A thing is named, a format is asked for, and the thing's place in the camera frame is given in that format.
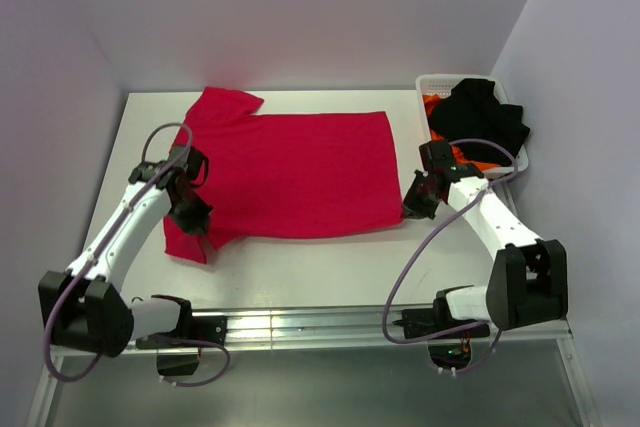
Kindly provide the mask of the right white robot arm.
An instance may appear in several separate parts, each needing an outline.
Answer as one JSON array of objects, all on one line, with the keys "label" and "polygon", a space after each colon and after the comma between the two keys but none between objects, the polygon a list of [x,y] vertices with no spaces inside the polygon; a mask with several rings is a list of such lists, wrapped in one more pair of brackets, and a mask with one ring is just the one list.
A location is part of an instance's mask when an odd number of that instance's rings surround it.
[{"label": "right white robot arm", "polygon": [[472,163],[456,160],[445,140],[419,147],[423,169],[403,200],[403,216],[433,219],[440,204],[461,215],[491,256],[485,286],[439,291],[433,325],[452,337],[467,321],[508,331],[564,319],[568,313],[567,254],[557,240],[543,240],[500,200],[490,180]]}]

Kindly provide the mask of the red t shirt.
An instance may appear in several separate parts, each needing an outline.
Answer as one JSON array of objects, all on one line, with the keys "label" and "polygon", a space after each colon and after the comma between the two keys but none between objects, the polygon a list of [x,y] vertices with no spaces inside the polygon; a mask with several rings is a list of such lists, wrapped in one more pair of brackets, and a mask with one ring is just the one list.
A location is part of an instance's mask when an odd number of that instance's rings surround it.
[{"label": "red t shirt", "polygon": [[385,112],[262,114],[252,94],[204,89],[184,122],[209,160],[203,235],[163,221],[166,254],[204,264],[204,246],[244,237],[317,239],[392,228],[402,194]]}]

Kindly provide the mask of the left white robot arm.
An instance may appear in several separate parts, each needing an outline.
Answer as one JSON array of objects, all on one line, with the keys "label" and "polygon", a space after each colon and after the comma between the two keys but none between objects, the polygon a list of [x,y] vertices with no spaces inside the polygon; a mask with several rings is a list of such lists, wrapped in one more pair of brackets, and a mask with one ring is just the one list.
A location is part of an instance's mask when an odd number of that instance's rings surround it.
[{"label": "left white robot arm", "polygon": [[172,346],[191,341],[189,301],[158,294],[127,302],[120,292],[164,219],[191,237],[207,233],[213,208],[197,190],[208,172],[205,154],[187,145],[174,146],[165,161],[143,161],[133,169],[116,211],[93,242],[64,271],[48,271],[39,282],[45,346],[116,357],[130,342],[156,334]]}]

